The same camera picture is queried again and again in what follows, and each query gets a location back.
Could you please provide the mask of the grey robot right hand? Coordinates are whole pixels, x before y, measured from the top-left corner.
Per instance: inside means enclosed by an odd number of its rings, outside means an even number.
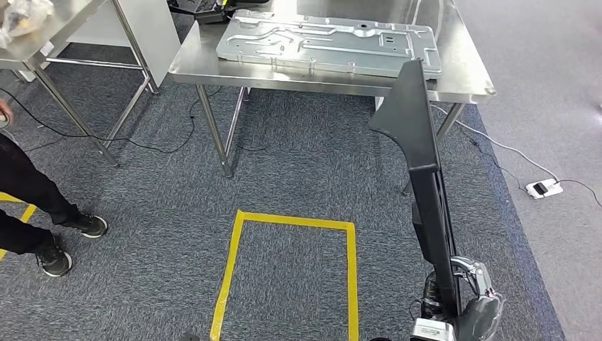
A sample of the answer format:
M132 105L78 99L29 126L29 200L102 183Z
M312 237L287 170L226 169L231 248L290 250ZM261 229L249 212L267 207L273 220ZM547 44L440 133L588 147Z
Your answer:
M504 296L493 288L484 263L465 256L452 256L451 264L464 272L476 294L455 320L457 340L492 340L502 318Z

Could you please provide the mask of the person's hand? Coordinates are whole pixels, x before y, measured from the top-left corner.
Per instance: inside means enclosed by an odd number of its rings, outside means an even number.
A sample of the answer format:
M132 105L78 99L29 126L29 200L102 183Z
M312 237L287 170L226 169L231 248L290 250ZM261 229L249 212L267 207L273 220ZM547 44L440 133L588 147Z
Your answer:
M7 102L4 99L0 100L0 115L1 115L1 129L5 129L6 127L10 126L13 123L13 121L14 121L13 112L12 112L10 106L7 104Z

